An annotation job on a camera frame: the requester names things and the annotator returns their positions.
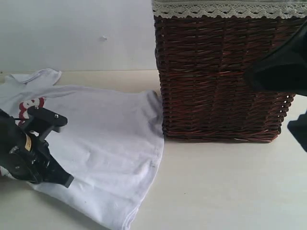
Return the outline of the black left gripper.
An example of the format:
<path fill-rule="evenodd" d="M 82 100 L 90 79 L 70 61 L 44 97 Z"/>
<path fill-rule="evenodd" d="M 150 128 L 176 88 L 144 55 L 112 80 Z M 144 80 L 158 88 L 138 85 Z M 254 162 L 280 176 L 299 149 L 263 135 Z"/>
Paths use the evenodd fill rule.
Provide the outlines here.
<path fill-rule="evenodd" d="M 0 112 L 0 165 L 13 178 L 32 184 L 52 183 L 69 188 L 74 177 L 53 158 L 46 137 L 66 126 L 66 117 L 32 106 L 29 118 L 19 119 Z"/>

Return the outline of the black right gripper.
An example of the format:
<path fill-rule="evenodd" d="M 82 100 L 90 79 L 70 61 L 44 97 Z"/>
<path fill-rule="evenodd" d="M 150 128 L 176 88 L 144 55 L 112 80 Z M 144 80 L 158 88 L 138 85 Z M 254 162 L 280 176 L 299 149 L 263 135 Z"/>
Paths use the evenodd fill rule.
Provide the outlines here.
<path fill-rule="evenodd" d="M 295 95 L 307 95 L 307 24 L 244 72 L 250 92 L 245 126 L 248 141 L 269 143 L 280 133 Z"/>

